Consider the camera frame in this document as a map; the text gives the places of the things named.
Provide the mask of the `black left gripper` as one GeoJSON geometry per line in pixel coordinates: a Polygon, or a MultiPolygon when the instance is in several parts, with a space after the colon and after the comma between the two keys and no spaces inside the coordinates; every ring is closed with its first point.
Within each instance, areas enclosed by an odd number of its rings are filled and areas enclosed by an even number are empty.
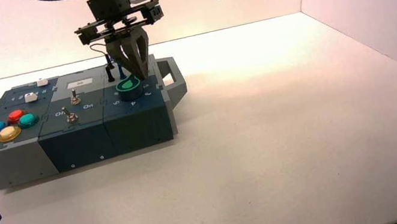
{"type": "Polygon", "coordinates": [[[87,5],[95,21],[74,32],[80,42],[104,40],[116,63],[139,80],[146,79],[149,39],[142,27],[164,16],[159,0],[88,0],[87,5]]]}

